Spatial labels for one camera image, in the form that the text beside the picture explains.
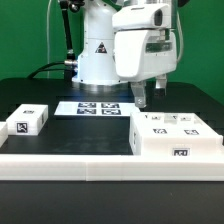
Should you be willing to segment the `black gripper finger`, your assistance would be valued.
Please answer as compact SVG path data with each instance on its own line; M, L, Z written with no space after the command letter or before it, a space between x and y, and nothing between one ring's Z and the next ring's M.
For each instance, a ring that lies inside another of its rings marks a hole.
M164 97L166 95L167 75L163 74L156 77L155 96Z
M146 107L146 83L144 81L132 82L131 90L134 95L135 106L138 108Z

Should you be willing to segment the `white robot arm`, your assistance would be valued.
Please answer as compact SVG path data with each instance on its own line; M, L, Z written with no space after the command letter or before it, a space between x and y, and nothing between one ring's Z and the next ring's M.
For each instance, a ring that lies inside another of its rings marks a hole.
M93 91L130 85L135 105L147 105L146 81L166 95L167 74L183 54L178 9L189 0L85 0L84 48L73 83Z

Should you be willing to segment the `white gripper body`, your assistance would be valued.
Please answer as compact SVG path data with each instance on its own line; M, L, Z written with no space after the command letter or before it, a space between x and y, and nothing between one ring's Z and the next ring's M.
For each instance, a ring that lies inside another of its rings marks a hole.
M160 30L119 30L114 39L116 73L122 81L139 82L172 72L177 66L176 37L170 32L171 51L147 53L148 38Z

